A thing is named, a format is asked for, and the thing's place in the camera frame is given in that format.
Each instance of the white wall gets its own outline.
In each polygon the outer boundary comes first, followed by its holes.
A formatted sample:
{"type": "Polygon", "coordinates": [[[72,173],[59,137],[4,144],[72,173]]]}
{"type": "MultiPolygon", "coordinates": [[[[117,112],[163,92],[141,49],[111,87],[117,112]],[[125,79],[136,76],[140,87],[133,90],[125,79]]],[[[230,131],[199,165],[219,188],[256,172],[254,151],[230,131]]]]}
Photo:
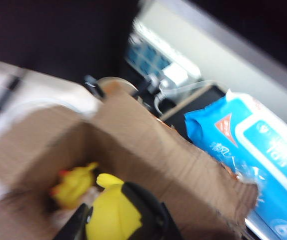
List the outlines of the white wall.
{"type": "Polygon", "coordinates": [[[206,80],[252,95],[287,123],[287,90],[232,50],[155,1],[139,19],[197,66],[206,80]]]}

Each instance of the red logo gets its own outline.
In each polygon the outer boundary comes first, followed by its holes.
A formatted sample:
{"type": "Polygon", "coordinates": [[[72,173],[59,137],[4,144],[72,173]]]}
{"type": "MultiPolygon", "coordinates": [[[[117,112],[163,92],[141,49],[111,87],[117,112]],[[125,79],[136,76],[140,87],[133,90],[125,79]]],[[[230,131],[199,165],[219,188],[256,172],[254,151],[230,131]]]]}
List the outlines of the red logo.
{"type": "Polygon", "coordinates": [[[230,130],[230,120],[232,118],[232,114],[228,114],[223,119],[217,121],[214,125],[217,127],[217,129],[226,136],[234,145],[237,146],[236,141],[234,140],[231,130],[230,130]]]}

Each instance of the yellow plush toy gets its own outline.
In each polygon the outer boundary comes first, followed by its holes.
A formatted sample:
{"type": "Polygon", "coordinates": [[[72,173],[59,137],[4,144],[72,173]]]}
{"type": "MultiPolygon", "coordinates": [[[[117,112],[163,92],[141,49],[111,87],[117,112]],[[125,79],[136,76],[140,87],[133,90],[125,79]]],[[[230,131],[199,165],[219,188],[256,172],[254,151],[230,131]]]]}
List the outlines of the yellow plush toy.
{"type": "Polygon", "coordinates": [[[105,190],[92,204],[85,226],[89,240],[127,240],[142,226],[141,213],[122,192],[124,181],[102,173],[97,184],[105,190]]]}
{"type": "Polygon", "coordinates": [[[62,209],[78,207],[82,203],[81,196],[95,183],[93,170],[97,167],[98,163],[92,162],[86,167],[60,171],[60,183],[50,190],[51,197],[62,209]]]}

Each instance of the blue plastic packaging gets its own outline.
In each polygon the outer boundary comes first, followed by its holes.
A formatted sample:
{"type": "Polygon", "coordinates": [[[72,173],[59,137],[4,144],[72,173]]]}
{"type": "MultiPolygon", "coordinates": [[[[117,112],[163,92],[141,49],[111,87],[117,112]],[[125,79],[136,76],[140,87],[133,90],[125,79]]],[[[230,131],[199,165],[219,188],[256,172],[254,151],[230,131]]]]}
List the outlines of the blue plastic packaging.
{"type": "Polygon", "coordinates": [[[187,135],[241,181],[256,182],[255,212],[287,240],[287,125],[256,99],[228,92],[185,114],[187,135]]]}

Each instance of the yellow rubber duck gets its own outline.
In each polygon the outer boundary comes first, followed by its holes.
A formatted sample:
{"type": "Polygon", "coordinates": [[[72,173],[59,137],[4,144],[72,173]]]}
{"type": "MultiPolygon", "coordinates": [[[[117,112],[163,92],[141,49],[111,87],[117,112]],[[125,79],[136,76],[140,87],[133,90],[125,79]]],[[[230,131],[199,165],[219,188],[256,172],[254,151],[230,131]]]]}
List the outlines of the yellow rubber duck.
{"type": "Polygon", "coordinates": [[[50,196],[62,209],[75,209],[82,203],[81,196],[94,185],[93,170],[97,167],[98,163],[92,162],[86,167],[60,171],[60,183],[50,190],[50,196]]]}

